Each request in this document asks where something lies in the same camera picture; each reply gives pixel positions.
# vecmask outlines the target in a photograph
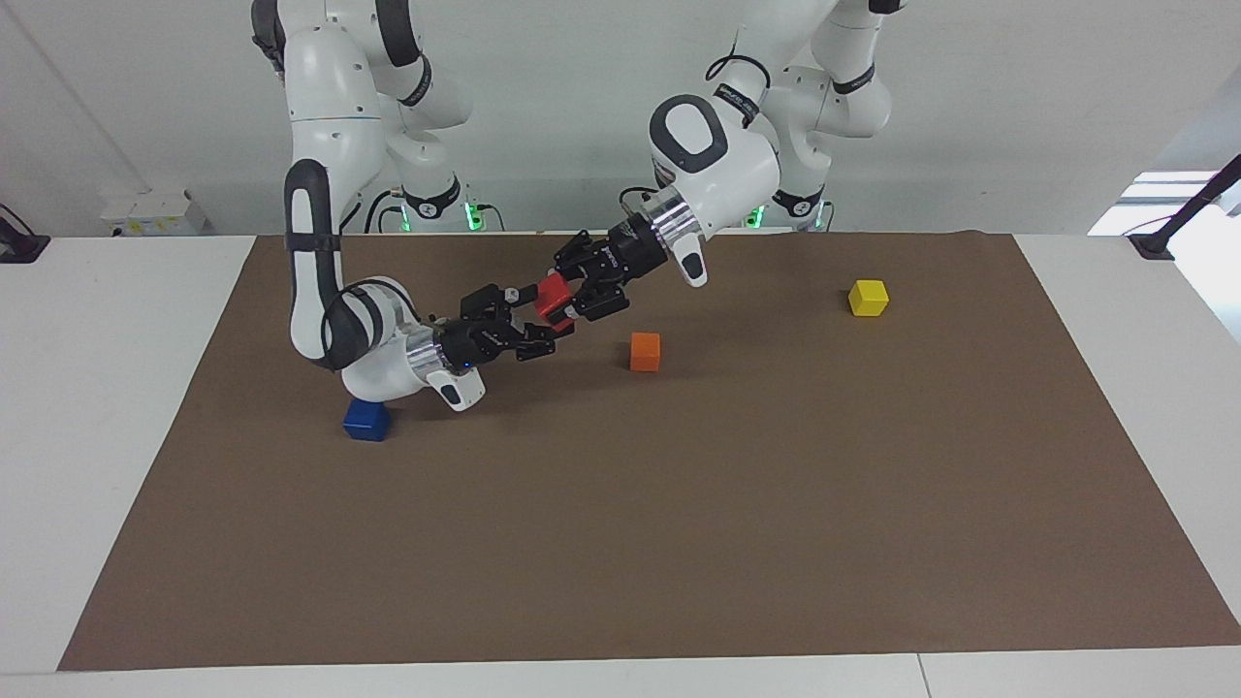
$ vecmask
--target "black cable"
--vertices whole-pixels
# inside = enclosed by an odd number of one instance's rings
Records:
[[[499,209],[496,209],[491,204],[479,204],[478,205],[478,210],[479,211],[495,211],[495,217],[500,219],[500,230],[503,232],[508,232],[509,231],[509,229],[505,227],[505,225],[504,225],[504,214],[501,214]]]
[[[772,73],[767,70],[767,66],[759,63],[758,60],[756,58],[737,53],[736,41],[732,42],[732,48],[728,50],[727,56],[724,56],[722,58],[711,63],[711,66],[706,70],[706,81],[711,82],[712,79],[715,79],[715,77],[720,75],[720,71],[722,71],[724,67],[731,63],[732,61],[741,61],[742,63],[750,63],[751,66],[755,66],[756,68],[763,71],[763,78],[767,81],[767,89],[772,88]]]
[[[323,310],[323,320],[319,324],[319,342],[323,347],[324,361],[328,361],[328,317],[331,314],[331,310],[336,307],[336,304],[345,298],[345,294],[352,293],[354,291],[364,286],[379,286],[381,288],[387,288],[392,293],[396,293],[396,296],[401,298],[401,302],[405,303],[407,308],[410,308],[410,314],[413,315],[413,319],[418,324],[422,324],[422,317],[418,315],[418,309],[414,308],[413,301],[411,301],[410,297],[403,291],[397,288],[396,284],[383,281],[382,278],[364,278],[362,281],[355,281],[354,283],[350,283],[349,286],[336,292],[336,294],[331,298],[331,302],[329,302],[328,307],[324,308]],[[329,365],[329,370],[334,373],[343,370],[345,368],[346,366]]]
[[[828,217],[828,225],[823,226],[823,232],[831,232],[831,221],[836,220],[836,205],[831,201],[824,201],[824,206],[831,206],[831,215]]]
[[[1224,165],[1210,181],[1203,186],[1203,190],[1190,197],[1179,211],[1168,219],[1168,222],[1163,225],[1159,230],[1150,235],[1143,235],[1138,240],[1133,241],[1138,252],[1145,258],[1152,258],[1153,256],[1163,255],[1168,252],[1168,243],[1172,238],[1185,229],[1204,209],[1211,205],[1212,201],[1222,196],[1227,190],[1232,189],[1241,183],[1241,154]]]
[[[379,196],[375,197],[375,201],[371,202],[371,210],[366,212],[366,226],[362,227],[364,233],[371,231],[371,224],[375,222],[375,211],[380,210],[380,204],[382,204],[383,200],[387,199],[388,196],[392,196],[392,190],[387,190],[383,194],[380,194]]]
[[[30,224],[27,224],[26,221],[24,221],[21,219],[21,216],[17,215],[16,211],[14,211],[12,209],[10,209],[9,206],[5,206],[4,204],[0,204],[0,209],[4,209],[4,212],[9,214],[10,216],[12,216],[12,219],[15,221],[20,222],[21,227],[26,229],[26,232],[29,232],[31,236],[35,235],[35,230],[32,227],[30,227]]]
[[[341,235],[345,235],[345,226],[349,225],[349,222],[354,220],[354,216],[357,215],[357,211],[361,211],[361,210],[362,210],[362,202],[359,201],[354,206],[354,210],[350,211],[347,216],[345,216],[345,220],[340,221],[340,233]]]
[[[1172,220],[1172,216],[1164,216],[1162,219],[1155,219],[1153,221],[1147,221],[1144,224],[1138,224],[1138,225],[1131,227],[1129,230],[1122,232],[1121,237],[1128,237],[1128,236],[1133,235],[1134,232],[1137,232],[1138,230],[1142,230],[1142,229],[1147,227],[1150,224],[1162,224],[1164,221]]]
[[[622,209],[624,209],[624,197],[628,196],[628,195],[630,195],[630,194],[633,194],[634,191],[642,191],[642,194],[643,194],[642,200],[643,201],[647,201],[653,195],[659,194],[659,191],[656,191],[656,190],[654,190],[654,189],[652,189],[649,186],[630,186],[630,188],[623,190],[619,196],[617,196],[617,202],[620,204]]]
[[[387,209],[383,209],[382,214],[380,214],[380,232],[383,232],[383,216],[388,214],[400,214],[402,222],[405,221],[405,210],[401,209],[401,206],[388,206]]]

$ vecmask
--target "brown paper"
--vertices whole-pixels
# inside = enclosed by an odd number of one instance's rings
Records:
[[[349,238],[449,315],[563,237]],[[1241,631],[1010,237],[721,237],[350,441],[259,240],[62,669],[1071,650]],[[858,319],[855,279],[892,303]],[[658,374],[630,332],[663,335]]]

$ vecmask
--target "green light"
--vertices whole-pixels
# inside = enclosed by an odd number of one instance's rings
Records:
[[[758,206],[750,214],[746,219],[746,227],[763,227],[763,215],[767,214],[767,206]]]
[[[486,227],[486,221],[479,215],[478,206],[469,201],[465,202],[465,220],[469,222],[470,232],[478,232]]]

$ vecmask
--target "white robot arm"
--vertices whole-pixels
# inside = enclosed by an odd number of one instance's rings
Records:
[[[540,314],[556,329],[628,307],[624,286],[668,258],[692,287],[707,282],[702,243],[766,201],[808,189],[791,215],[817,212],[831,160],[810,134],[872,135],[887,123],[891,96],[875,79],[874,50],[882,17],[905,0],[755,1],[732,50],[707,70],[706,97],[681,94],[650,119],[653,193],[607,240],[580,233],[556,256],[540,291]],[[814,40],[827,67],[787,70]],[[766,114],[779,134],[772,144],[751,125]],[[568,282],[582,279],[571,292]]]
[[[390,278],[341,284],[340,220],[385,155],[418,216],[447,226],[465,216],[455,205],[460,183],[426,129],[464,123],[472,104],[460,83],[422,52],[413,4],[254,0],[251,15],[254,42],[283,77],[293,124],[284,205],[297,350],[341,371],[360,400],[385,402],[433,388],[457,411],[483,397],[478,364],[506,349],[519,359],[551,353],[546,328],[513,322],[514,304],[532,301],[529,289],[505,294],[488,287],[463,302],[460,319],[424,324]]]
[[[799,191],[807,180],[823,181],[830,159],[813,149],[807,155],[805,134],[865,135],[886,122],[890,97],[874,79],[874,35],[881,15],[902,5],[756,1],[732,51],[709,68],[710,93],[673,97],[652,116],[661,190],[606,238],[578,233],[541,283],[486,286],[462,301],[459,318],[426,324],[392,279],[341,286],[339,226],[385,155],[397,163],[406,201],[419,216],[455,215],[460,183],[426,132],[469,117],[464,88],[438,66],[432,75],[410,0],[254,0],[254,41],[284,78],[293,124],[284,200],[294,347],[341,371],[361,400],[385,402],[429,386],[462,411],[483,397],[479,365],[506,350],[519,360],[553,353],[578,318],[627,308],[625,284],[669,258],[690,286],[704,286],[704,242],[782,183]],[[803,73],[784,70],[815,36],[815,56],[828,71],[822,97],[800,87]],[[773,84],[773,76],[781,82]],[[781,132],[778,144],[751,129],[764,111]],[[515,320],[514,308],[526,304],[549,327]]]
[[[824,135],[872,138],[887,125],[892,96],[876,73],[875,45],[884,17],[903,6],[840,0],[810,40],[823,70],[788,67],[776,76],[763,116],[778,135],[781,185],[767,204],[767,225],[814,229],[831,168]]]

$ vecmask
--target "cable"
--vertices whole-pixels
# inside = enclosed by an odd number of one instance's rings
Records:
[[[504,225],[504,214],[501,214],[499,209],[496,209],[491,204],[479,204],[478,205],[478,210],[479,211],[495,211],[495,217],[500,219],[500,230],[503,232],[508,232],[509,231],[509,229],[505,227],[505,225]]]
[[[617,202],[620,204],[622,209],[625,207],[625,205],[624,205],[624,197],[628,196],[628,195],[630,195],[630,194],[633,194],[634,191],[642,191],[642,194],[643,194],[642,200],[643,201],[647,201],[653,195],[659,194],[659,191],[656,191],[656,190],[654,190],[654,189],[652,189],[649,186],[630,186],[630,188],[623,190],[619,196],[617,196]]]
[[[362,202],[361,202],[361,201],[359,201],[359,202],[357,202],[357,204],[356,204],[356,205],[354,206],[354,210],[352,210],[352,211],[350,211],[347,216],[345,216],[345,220],[340,221],[340,233],[341,233],[341,235],[345,235],[345,226],[346,226],[346,225],[349,225],[349,221],[354,220],[354,216],[356,216],[356,215],[357,215],[357,211],[361,211],[361,210],[362,210]]]
[[[831,206],[831,215],[828,216],[828,225],[823,226],[823,232],[831,232],[831,221],[836,220],[836,205],[831,201],[824,201],[824,206]]]
[[[1136,231],[1138,231],[1138,230],[1140,230],[1140,229],[1143,229],[1143,227],[1147,227],[1147,226],[1148,226],[1148,225],[1150,225],[1150,224],[1162,224],[1162,222],[1164,222],[1164,221],[1170,221],[1170,220],[1172,220],[1172,216],[1164,216],[1164,217],[1162,217],[1162,219],[1155,219],[1155,220],[1153,220],[1153,221],[1147,221],[1147,222],[1144,222],[1144,224],[1138,224],[1138,225],[1136,225],[1136,226],[1131,227],[1129,230],[1127,230],[1127,231],[1122,232],[1122,233],[1121,233],[1121,237],[1128,237],[1128,236],[1129,236],[1129,235],[1132,235],[1133,232],[1136,232]]]
[[[26,229],[26,232],[29,232],[31,236],[35,235],[35,230],[30,227],[30,224],[27,224],[26,221],[21,220],[21,216],[19,216],[16,214],[16,211],[14,211],[12,209],[10,209],[9,206],[5,206],[4,204],[0,204],[0,209],[4,209],[4,211],[6,214],[9,214],[10,216],[12,216],[12,219],[15,221],[20,222],[21,227]]]
[[[388,206],[387,209],[383,209],[382,214],[380,214],[380,232],[383,232],[383,216],[388,214],[398,214],[402,222],[405,221],[405,210],[401,206]]]
[[[329,361],[329,353],[328,353],[328,318],[329,318],[329,315],[331,315],[331,310],[336,307],[338,303],[340,303],[345,298],[346,294],[352,293],[354,291],[356,291],[356,289],[359,289],[359,288],[361,288],[364,286],[379,286],[381,288],[387,288],[388,291],[391,291],[392,293],[395,293],[397,296],[397,298],[400,298],[401,302],[405,303],[405,306],[407,308],[410,308],[410,314],[413,315],[413,319],[417,320],[418,324],[422,324],[422,317],[418,315],[418,309],[414,308],[413,301],[411,301],[410,297],[403,291],[401,291],[400,288],[397,288],[396,284],[392,284],[392,283],[390,283],[387,281],[383,281],[382,278],[364,278],[362,281],[355,281],[354,283],[350,283],[349,286],[346,286],[346,287],[341,288],[339,292],[336,292],[336,294],[331,298],[331,302],[328,303],[328,307],[324,308],[324,310],[323,310],[323,320],[319,324],[319,342],[321,343],[321,347],[323,347],[323,360],[325,363]],[[339,370],[344,370],[345,368],[347,368],[347,366],[338,366],[335,364],[329,364],[329,370],[331,370],[333,373],[339,371]]]
[[[380,204],[382,204],[383,200],[387,199],[388,196],[392,196],[392,190],[391,189],[387,190],[387,191],[385,191],[383,194],[380,194],[379,196],[376,196],[375,201],[371,202],[371,210],[366,212],[366,226],[362,227],[362,232],[364,233],[371,231],[371,224],[375,222],[375,211],[380,210]]]
[[[742,63],[750,63],[751,66],[755,66],[756,68],[763,71],[763,78],[767,81],[767,89],[772,88],[772,73],[767,70],[767,66],[759,63],[756,58],[737,53],[736,40],[732,41],[732,48],[728,50],[728,55],[711,63],[711,66],[706,70],[706,81],[711,82],[712,79],[715,79],[715,77],[720,75],[720,71],[722,71],[724,67],[731,63],[732,61],[741,61]]]

